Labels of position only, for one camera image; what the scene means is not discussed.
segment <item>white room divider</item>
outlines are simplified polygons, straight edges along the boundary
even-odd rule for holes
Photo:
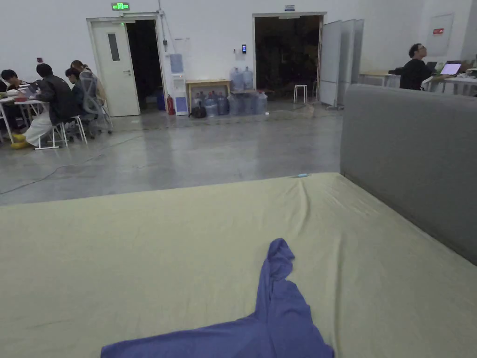
[[[361,48],[363,47],[364,19],[356,20],[354,23],[354,51],[353,51],[353,70],[351,83],[359,82],[359,70],[361,67]]]
[[[320,64],[320,101],[332,107],[338,105],[340,72],[341,21],[323,25]]]
[[[341,23],[340,72],[338,77],[338,105],[341,106],[344,105],[344,94],[352,80],[355,23],[355,19]]]

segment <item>purple cloth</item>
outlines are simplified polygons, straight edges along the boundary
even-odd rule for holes
[[[283,239],[270,244],[260,272],[255,312],[237,321],[103,347],[101,358],[328,358],[310,306],[285,278],[295,258]]]

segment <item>white pants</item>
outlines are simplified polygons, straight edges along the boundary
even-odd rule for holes
[[[32,120],[30,128],[28,128],[24,135],[28,143],[37,147],[38,140],[51,131],[52,128],[53,125],[50,121],[50,114],[48,111],[43,111],[42,114]]]

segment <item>door frame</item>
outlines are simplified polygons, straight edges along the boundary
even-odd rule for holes
[[[257,56],[255,51],[255,18],[257,17],[282,17],[282,18],[296,18],[301,16],[321,16],[320,26],[323,27],[324,24],[324,17],[326,15],[326,11],[309,11],[309,12],[294,12],[294,11],[286,11],[286,12],[267,12],[267,13],[257,13],[252,14],[252,55],[253,55],[253,86],[255,89],[257,88]],[[321,32],[320,38],[318,39],[318,59],[317,59],[317,84],[316,84],[316,98],[318,100],[318,86],[320,85],[320,57],[321,57]]]
[[[88,32],[90,36],[90,41],[91,41],[91,46],[93,48],[93,56],[94,56],[94,62],[96,64],[96,70],[98,72],[98,77],[101,79],[103,83],[104,79],[102,78],[101,75],[101,67],[99,66],[99,55],[98,51],[96,48],[96,42],[94,40],[94,34],[93,34],[93,24],[94,22],[128,22],[128,21],[139,21],[139,20],[154,20],[155,25],[156,25],[156,41],[157,41],[157,51],[159,53],[159,67],[161,69],[161,80],[162,80],[162,88],[164,92],[164,105],[167,108],[166,105],[166,93],[167,91],[167,86],[166,86],[166,77],[164,73],[164,67],[163,67],[163,61],[162,59],[163,54],[162,54],[162,48],[159,39],[161,38],[162,34],[159,33],[159,27],[157,26],[157,21],[159,19],[158,14],[156,12],[131,12],[131,13],[120,13],[121,15],[114,16],[114,17],[98,17],[98,18],[86,18],[86,23],[88,25]],[[133,60],[131,58],[131,48],[129,47],[129,37],[127,35],[127,29],[126,26],[124,26],[124,31],[126,32],[126,42],[127,42],[127,49],[129,52],[129,61],[131,61],[131,68],[133,72],[133,79],[134,79],[134,84],[136,83],[135,80],[135,74],[134,74],[134,67],[133,67]],[[137,108],[139,109],[139,99],[137,98],[137,87],[134,85],[134,91],[136,93],[136,102],[137,102]]]

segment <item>open doorway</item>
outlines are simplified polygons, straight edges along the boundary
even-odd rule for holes
[[[270,100],[292,100],[295,85],[316,95],[321,15],[255,17],[257,89]]]
[[[140,111],[165,111],[156,21],[127,22],[126,29]]]

